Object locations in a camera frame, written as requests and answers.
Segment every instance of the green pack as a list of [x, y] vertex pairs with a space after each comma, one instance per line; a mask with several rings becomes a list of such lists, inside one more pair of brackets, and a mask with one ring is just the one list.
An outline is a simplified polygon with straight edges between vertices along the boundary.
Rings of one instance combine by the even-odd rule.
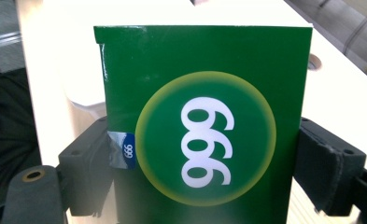
[[312, 28], [94, 32], [121, 224], [286, 223]]

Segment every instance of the table surface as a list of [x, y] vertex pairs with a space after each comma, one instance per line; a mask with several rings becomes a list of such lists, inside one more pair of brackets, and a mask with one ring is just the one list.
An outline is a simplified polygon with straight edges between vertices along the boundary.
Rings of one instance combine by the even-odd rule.
[[[102, 107], [105, 100], [101, 60], [92, 26], [116, 22], [141, 24], [147, 22], [148, 18], [135, 15], [148, 15], [150, 10], [158, 10], [162, 4], [171, 4], [170, 8], [184, 8], [180, 10], [182, 13], [191, 7], [189, 1], [160, 1], [159, 5], [145, 7], [135, 6], [138, 2], [141, 1], [126, 3], [131, 11], [120, 13], [128, 15], [131, 12], [134, 13], [133, 17], [144, 19], [125, 21], [111, 16], [119, 13], [112, 7], [113, 4], [105, 0], [98, 1], [97, 4], [74, 0], [64, 3], [17, 0], [35, 123], [44, 164], [57, 165], [58, 154], [95, 121], [88, 111], [78, 109], [72, 102], [84, 107]], [[198, 8], [203, 8], [206, 4], [217, 7], [222, 2], [208, 1]], [[243, 16], [245, 12], [247, 24], [306, 24], [282, 0], [252, 1], [245, 10], [233, 5], [230, 7], [231, 11], [242, 10], [237, 13], [239, 16]], [[160, 14], [153, 22], [159, 22], [168, 16], [173, 17], [172, 12], [174, 10], [152, 13]], [[232, 22], [224, 19], [216, 22]], [[367, 154], [367, 76], [317, 31], [313, 33], [311, 53], [319, 57], [322, 65], [317, 71], [308, 71], [303, 116]], [[112, 217], [107, 217], [106, 213], [108, 221], [75, 217], [69, 223], [112, 223], [115, 210], [109, 210]], [[288, 223], [353, 223], [357, 215], [357, 209], [354, 209], [350, 217], [316, 214], [313, 204], [293, 181]]]

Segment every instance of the blue and white label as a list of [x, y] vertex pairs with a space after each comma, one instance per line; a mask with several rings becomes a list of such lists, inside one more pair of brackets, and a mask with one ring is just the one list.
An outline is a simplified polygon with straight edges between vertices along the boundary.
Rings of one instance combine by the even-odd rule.
[[136, 153], [132, 133], [107, 132], [110, 139], [110, 166], [134, 169]]

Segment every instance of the circular logo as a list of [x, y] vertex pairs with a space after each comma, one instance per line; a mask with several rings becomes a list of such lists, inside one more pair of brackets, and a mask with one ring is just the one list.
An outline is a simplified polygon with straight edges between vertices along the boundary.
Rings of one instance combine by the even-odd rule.
[[189, 205], [229, 202], [250, 190], [274, 155], [273, 112], [240, 77], [198, 72], [160, 88], [136, 124], [138, 163], [151, 184]]

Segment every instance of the round hole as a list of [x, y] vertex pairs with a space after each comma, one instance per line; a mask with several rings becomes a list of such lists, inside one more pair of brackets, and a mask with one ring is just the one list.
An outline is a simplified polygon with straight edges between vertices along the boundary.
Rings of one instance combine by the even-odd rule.
[[76, 156], [76, 155], [79, 155], [80, 154], [80, 151], [73, 150], [70, 154], [73, 155], [73, 156]]
[[322, 67], [322, 62], [320, 61], [320, 59], [316, 55], [310, 54], [308, 65], [307, 65], [308, 70], [317, 71], [321, 67]]
[[22, 177], [23, 182], [34, 182], [41, 177], [43, 177], [46, 174], [46, 172], [42, 169], [37, 169], [33, 171], [29, 171]]
[[344, 153], [348, 154], [348, 155], [353, 155], [354, 154], [354, 152], [350, 149], [344, 149]]

